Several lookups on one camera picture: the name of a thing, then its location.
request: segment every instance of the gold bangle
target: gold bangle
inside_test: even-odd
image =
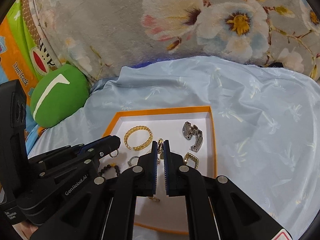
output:
[[[184,165],[187,165],[188,159],[191,159],[191,160],[194,161],[194,163],[195,163],[195,169],[197,170],[197,169],[198,169],[198,166],[199,166],[199,159],[198,159],[196,156],[194,156],[193,154],[187,153],[187,154],[185,155],[185,157],[184,157],[184,160],[183,160],[183,164],[184,164]]]
[[[126,133],[125,136],[124,136],[124,144],[127,146],[127,148],[128,148],[129,150],[131,150],[131,147],[128,145],[128,138],[129,138],[129,136],[130,136],[131,134],[133,134],[134,132],[139,131],[139,130],[146,130],[146,131],[148,131],[148,132],[150,133],[150,136],[149,136],[148,140],[147,140],[145,143],[143,143],[143,144],[141,144],[140,146],[137,146],[137,147],[132,147],[133,150],[135,150],[135,151],[140,151],[140,150],[148,147],[148,145],[152,142],[153,135],[152,135],[151,130],[150,130],[148,127],[146,127],[146,126],[136,126],[136,127],[133,127],[133,128],[131,128],[129,131],[127,131],[127,133]]]

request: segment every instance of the round green cushion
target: round green cushion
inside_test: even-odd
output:
[[[69,64],[44,76],[31,95],[30,109],[42,127],[57,125],[74,114],[89,97],[89,84],[80,70]]]

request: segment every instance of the yellow flower center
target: yellow flower center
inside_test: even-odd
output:
[[[315,12],[313,10],[310,11],[310,19],[314,25],[318,25],[320,23],[317,15],[315,14]]]
[[[226,23],[230,25],[230,30],[236,32],[238,36],[247,34],[250,31],[250,19],[244,13],[234,13],[228,19]]]

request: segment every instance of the red and white sticker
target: red and white sticker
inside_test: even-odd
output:
[[[292,238],[285,229],[282,229],[272,240],[292,240]]]

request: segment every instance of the floral blanket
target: floral blanket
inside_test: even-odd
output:
[[[74,63],[92,82],[118,76],[124,65],[195,55],[282,62],[320,76],[320,21],[306,0],[33,2],[33,18],[60,63]]]

